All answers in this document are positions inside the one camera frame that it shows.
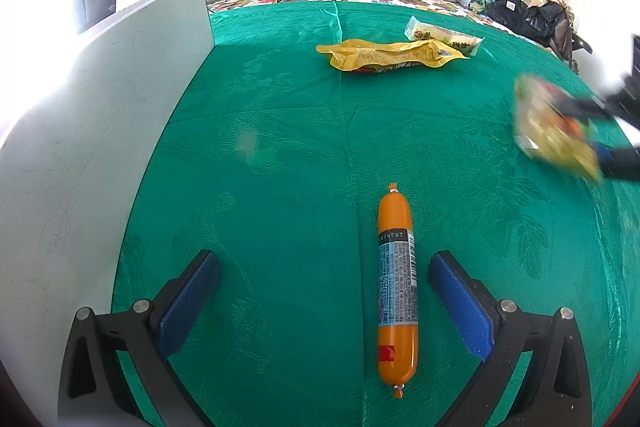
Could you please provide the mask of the chestnut bag red label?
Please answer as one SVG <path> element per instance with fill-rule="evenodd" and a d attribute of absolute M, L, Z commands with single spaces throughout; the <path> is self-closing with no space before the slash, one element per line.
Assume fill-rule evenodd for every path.
<path fill-rule="evenodd" d="M 589 143 L 589 120 L 565 116 L 562 102 L 573 102 L 566 91 L 541 78 L 523 75 L 514 84 L 514 139 L 529 158 L 544 161 L 598 182 L 597 153 Z"/>

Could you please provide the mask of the pale long snack packet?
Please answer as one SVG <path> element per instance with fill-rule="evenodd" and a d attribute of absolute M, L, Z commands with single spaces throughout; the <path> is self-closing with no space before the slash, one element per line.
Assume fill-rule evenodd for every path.
<path fill-rule="evenodd" d="M 409 41 L 437 40 L 446 46 L 450 46 L 465 56 L 474 56 L 484 42 L 483 38 L 464 34 L 428 23 L 420 22 L 416 17 L 411 17 L 405 28 L 405 36 Z"/>

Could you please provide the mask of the orange sausage stick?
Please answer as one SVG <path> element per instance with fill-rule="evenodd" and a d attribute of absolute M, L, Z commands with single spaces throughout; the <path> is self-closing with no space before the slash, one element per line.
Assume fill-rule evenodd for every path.
<path fill-rule="evenodd" d="M 378 205 L 378 375 L 396 399 L 419 351 L 416 243 L 408 200 L 392 183 Z"/>

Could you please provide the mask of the yellow snack bag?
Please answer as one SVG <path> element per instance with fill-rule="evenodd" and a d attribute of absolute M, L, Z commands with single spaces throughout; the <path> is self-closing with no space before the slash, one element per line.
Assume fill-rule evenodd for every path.
<path fill-rule="evenodd" d="M 460 51 L 434 39 L 381 44 L 349 39 L 330 46 L 316 46 L 341 72 L 390 72 L 405 67 L 439 68 L 465 60 Z"/>

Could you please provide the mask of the black bag pile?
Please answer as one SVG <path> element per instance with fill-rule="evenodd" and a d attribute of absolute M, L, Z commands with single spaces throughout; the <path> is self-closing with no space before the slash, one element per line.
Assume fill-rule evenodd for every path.
<path fill-rule="evenodd" d="M 494 22 L 549 49 L 570 63 L 575 51 L 592 53 L 592 46 L 577 35 L 575 15 L 564 0 L 492 0 L 486 15 Z"/>

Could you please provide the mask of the white cardboard box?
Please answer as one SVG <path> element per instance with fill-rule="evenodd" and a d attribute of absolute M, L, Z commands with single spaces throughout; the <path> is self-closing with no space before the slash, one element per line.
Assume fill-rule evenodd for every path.
<path fill-rule="evenodd" d="M 106 311 L 142 176 L 215 44 L 205 0 L 144 0 L 86 31 L 70 77 L 1 149 L 1 360 L 51 424 L 70 323 Z"/>

